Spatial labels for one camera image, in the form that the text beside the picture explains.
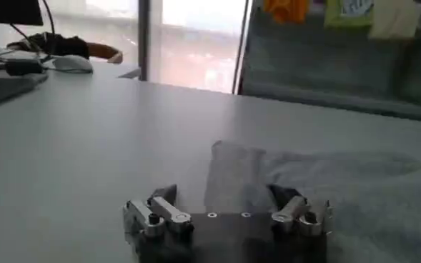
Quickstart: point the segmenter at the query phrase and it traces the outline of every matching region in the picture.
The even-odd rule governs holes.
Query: computer mouse
[[[93,66],[88,59],[77,55],[60,56],[53,60],[54,67],[59,71],[92,73]]]

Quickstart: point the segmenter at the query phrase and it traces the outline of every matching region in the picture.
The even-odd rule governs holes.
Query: gray cloth
[[[335,206],[328,262],[421,262],[421,163],[382,152],[303,155],[217,142],[208,212],[275,209],[267,184]]]

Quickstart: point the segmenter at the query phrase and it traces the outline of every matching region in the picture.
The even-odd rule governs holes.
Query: metal bracket
[[[147,237],[160,237],[166,229],[164,219],[141,201],[128,201],[123,207],[123,219],[127,234],[143,232]]]
[[[317,237],[322,233],[329,234],[331,218],[332,207],[329,201],[313,204],[310,210],[299,218],[299,230],[307,237]]]
[[[272,221],[282,227],[284,233],[290,233],[295,220],[309,210],[306,199],[293,197],[282,210],[272,214]]]
[[[191,215],[181,212],[162,197],[150,199],[150,208],[169,222],[169,229],[176,233],[186,232],[192,227]]]

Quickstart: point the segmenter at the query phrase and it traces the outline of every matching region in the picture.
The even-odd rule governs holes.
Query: black metal plate
[[[326,237],[274,235],[270,214],[192,214],[195,227],[187,241],[167,233],[163,240],[138,239],[141,263],[326,262]]]

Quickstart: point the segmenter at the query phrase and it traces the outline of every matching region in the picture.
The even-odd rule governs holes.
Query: gray sofa
[[[373,41],[369,29],[276,24],[255,1],[239,93],[421,119],[421,30],[414,41]]]

